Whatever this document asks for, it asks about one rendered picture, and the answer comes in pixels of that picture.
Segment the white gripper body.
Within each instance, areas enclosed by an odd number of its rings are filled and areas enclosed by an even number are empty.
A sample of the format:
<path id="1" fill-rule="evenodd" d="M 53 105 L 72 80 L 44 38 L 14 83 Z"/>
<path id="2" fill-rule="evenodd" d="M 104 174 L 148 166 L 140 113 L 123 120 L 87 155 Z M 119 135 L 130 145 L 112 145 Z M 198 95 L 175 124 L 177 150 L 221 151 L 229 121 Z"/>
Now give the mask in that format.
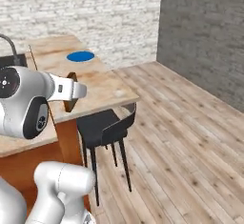
<path id="1" fill-rule="evenodd" d="M 87 95 L 87 86 L 74 81 L 72 85 L 72 98 L 84 98 Z"/>

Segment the blue round plate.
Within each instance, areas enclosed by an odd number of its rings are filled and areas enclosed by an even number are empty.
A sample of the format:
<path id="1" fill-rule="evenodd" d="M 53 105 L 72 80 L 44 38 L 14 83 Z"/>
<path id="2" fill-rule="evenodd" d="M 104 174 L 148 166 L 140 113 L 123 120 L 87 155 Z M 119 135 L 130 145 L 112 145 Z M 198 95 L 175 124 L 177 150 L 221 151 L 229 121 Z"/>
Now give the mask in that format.
<path id="1" fill-rule="evenodd" d="M 67 59 L 72 62 L 86 62 L 94 58 L 94 53 L 91 51 L 74 51 L 67 55 Z"/>

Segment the brown wooden counter cabinet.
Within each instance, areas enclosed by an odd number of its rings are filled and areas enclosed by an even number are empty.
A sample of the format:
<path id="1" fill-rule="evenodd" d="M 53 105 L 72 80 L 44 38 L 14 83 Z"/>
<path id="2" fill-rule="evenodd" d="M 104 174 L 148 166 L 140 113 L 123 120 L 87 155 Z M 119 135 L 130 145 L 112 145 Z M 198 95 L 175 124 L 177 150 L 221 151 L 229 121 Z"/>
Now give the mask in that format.
<path id="1" fill-rule="evenodd" d="M 82 165 L 76 121 L 71 120 L 56 124 L 55 129 L 57 132 L 55 142 L 21 153 L 0 156 L 0 176 L 25 197 L 28 214 L 31 212 L 37 196 L 33 173 L 39 163 L 60 161 Z"/>

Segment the brown wooden block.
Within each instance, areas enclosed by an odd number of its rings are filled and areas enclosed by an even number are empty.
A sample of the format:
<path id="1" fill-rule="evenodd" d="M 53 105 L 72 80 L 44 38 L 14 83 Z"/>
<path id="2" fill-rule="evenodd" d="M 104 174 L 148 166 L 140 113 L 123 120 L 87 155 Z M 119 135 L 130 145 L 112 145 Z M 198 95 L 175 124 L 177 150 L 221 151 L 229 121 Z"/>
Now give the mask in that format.
<path id="1" fill-rule="evenodd" d="M 77 81 L 76 73 L 75 72 L 70 72 L 68 74 L 68 78 L 71 78 L 73 81 Z M 66 112 L 71 112 L 72 109 L 74 108 L 77 100 L 73 99 L 72 101 L 65 101 L 64 106 L 65 106 L 65 111 Z"/>

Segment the black chair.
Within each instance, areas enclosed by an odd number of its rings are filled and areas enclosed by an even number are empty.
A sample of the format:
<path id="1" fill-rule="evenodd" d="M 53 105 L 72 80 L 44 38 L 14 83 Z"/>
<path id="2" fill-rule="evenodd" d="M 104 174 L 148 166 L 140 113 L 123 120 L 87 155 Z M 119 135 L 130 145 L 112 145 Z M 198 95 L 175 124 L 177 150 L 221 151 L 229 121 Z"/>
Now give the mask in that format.
<path id="1" fill-rule="evenodd" d="M 101 146 L 112 147 L 114 165 L 117 165 L 114 143 L 119 143 L 129 191 L 132 190 L 124 138 L 128 135 L 128 128 L 133 124 L 136 112 L 136 103 L 124 106 L 130 114 L 120 119 L 113 109 L 93 113 L 76 119 L 76 126 L 82 139 L 84 165 L 88 166 L 87 151 L 91 153 L 91 167 L 97 174 L 95 149 Z"/>

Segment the black sink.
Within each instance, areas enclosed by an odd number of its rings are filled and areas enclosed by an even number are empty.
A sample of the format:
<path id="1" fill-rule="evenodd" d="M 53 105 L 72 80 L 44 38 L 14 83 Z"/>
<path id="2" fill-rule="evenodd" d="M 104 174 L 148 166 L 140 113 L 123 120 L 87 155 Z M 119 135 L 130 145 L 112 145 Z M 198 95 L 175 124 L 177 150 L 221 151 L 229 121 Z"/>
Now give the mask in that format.
<path id="1" fill-rule="evenodd" d="M 7 56 L 0 56 L 0 70 L 9 67 L 9 66 L 20 66 L 20 67 L 26 67 L 27 66 L 27 59 L 24 53 L 20 53 L 17 55 L 17 58 L 19 60 L 19 63 L 16 64 L 14 62 L 14 56 L 13 55 L 7 55 Z"/>

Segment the black curved tap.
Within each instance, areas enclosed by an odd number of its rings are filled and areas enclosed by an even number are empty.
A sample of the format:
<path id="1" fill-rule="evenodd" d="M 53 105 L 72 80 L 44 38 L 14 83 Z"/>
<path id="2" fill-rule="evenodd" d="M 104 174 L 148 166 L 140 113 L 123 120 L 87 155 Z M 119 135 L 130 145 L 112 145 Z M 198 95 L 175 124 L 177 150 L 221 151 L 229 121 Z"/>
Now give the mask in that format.
<path id="1" fill-rule="evenodd" d="M 2 33 L 0 33 L 0 38 L 5 39 L 10 44 L 10 47 L 11 47 L 11 50 L 12 50 L 12 53 L 13 53 L 14 65 L 15 66 L 20 66 L 21 63 L 20 63 L 20 60 L 18 58 L 18 55 L 17 55 L 17 52 L 16 52 L 16 48 L 15 48 L 13 42 L 11 41 L 11 39 L 8 36 L 6 36 L 5 34 L 2 34 Z"/>

